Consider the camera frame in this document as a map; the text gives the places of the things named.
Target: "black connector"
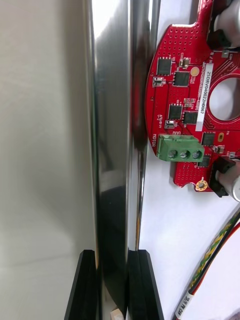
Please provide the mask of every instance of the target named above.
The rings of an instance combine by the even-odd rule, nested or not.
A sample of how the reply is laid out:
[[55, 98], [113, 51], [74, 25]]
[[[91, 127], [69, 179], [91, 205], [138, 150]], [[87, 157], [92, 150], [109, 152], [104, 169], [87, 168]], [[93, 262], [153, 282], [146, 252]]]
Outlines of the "black connector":
[[225, 188], [217, 181], [216, 173], [219, 171], [221, 174], [225, 174], [230, 168], [234, 167], [236, 162], [233, 160], [220, 156], [216, 161], [213, 162], [211, 177], [209, 181], [209, 187], [216, 193], [219, 198], [228, 196], [229, 194]]

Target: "white surface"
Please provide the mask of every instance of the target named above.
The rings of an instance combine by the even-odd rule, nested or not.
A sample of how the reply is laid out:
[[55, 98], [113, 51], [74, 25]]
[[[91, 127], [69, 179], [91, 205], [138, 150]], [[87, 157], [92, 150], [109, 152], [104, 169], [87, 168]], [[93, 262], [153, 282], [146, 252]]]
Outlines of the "white surface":
[[1, 320], [63, 319], [94, 249], [81, 6], [0, 0]]
[[[191, 0], [161, 0], [159, 34], [189, 22]], [[150, 255], [165, 320], [170, 320], [214, 236], [238, 205], [230, 197], [173, 184], [170, 164], [148, 148], [140, 248]], [[224, 320], [240, 308], [240, 232], [210, 267], [183, 320]]]

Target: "reflective metal surface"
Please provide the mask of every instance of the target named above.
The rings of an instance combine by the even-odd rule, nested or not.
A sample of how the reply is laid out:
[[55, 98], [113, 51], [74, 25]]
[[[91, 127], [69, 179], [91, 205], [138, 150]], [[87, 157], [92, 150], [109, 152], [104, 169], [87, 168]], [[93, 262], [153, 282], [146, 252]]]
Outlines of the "reflective metal surface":
[[132, 128], [133, 159], [137, 171], [136, 233], [135, 248], [139, 247], [143, 208], [145, 170], [148, 137], [145, 124], [145, 87], [149, 68], [156, 50], [161, 0], [133, 1], [133, 84], [132, 84]]
[[159, 1], [86, 0], [85, 11], [99, 314], [109, 319], [115, 307], [127, 313], [128, 249], [136, 247], [146, 165], [144, 91]]

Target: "red circuit board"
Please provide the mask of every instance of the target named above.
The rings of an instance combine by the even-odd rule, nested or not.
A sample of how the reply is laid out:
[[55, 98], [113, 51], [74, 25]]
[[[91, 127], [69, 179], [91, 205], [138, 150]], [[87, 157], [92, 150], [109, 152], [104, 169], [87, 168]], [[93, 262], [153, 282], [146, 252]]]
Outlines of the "red circuit board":
[[[209, 107], [211, 93], [221, 81], [231, 77], [240, 78], [240, 53], [229, 51], [225, 57], [222, 50], [211, 50], [207, 44], [212, 6], [213, 0], [200, 0], [196, 23], [168, 27], [158, 45], [147, 79], [145, 118], [155, 154], [159, 135], [192, 135], [201, 143], [204, 133], [215, 134], [213, 145], [204, 147], [204, 154], [210, 158], [207, 167], [199, 167], [195, 162], [177, 162], [173, 180], [178, 187], [189, 183], [196, 185], [200, 180], [209, 183], [213, 162], [218, 157], [232, 154], [240, 156], [240, 117], [222, 121], [213, 116]], [[158, 75], [159, 58], [171, 59], [169, 75]], [[186, 68], [180, 66], [183, 59], [188, 59]], [[213, 71], [205, 115], [202, 129], [196, 131], [196, 124], [184, 124], [183, 119], [187, 112], [200, 112], [200, 99], [205, 85], [203, 78], [206, 66], [210, 64]], [[188, 86], [175, 85], [176, 72], [189, 72]], [[162, 85], [153, 86], [154, 77], [162, 77]], [[170, 105], [182, 106], [181, 118], [175, 121], [174, 128], [165, 127]]]

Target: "white sticker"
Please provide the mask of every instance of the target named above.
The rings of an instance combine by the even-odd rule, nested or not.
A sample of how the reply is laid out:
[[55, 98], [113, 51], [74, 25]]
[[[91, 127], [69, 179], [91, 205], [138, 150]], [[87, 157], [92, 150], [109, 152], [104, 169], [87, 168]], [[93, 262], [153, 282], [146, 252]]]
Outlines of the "white sticker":
[[184, 295], [175, 312], [177, 319], [182, 319], [182, 316], [193, 297], [194, 295], [190, 294], [189, 292]]
[[196, 131], [203, 130], [204, 117], [207, 109], [207, 102], [209, 97], [209, 89], [210, 89], [211, 79], [213, 75], [213, 69], [214, 69], [213, 63], [206, 63], [202, 89], [201, 89], [201, 98], [200, 98], [199, 109], [198, 109], [197, 120], [196, 120], [196, 129], [195, 129]]

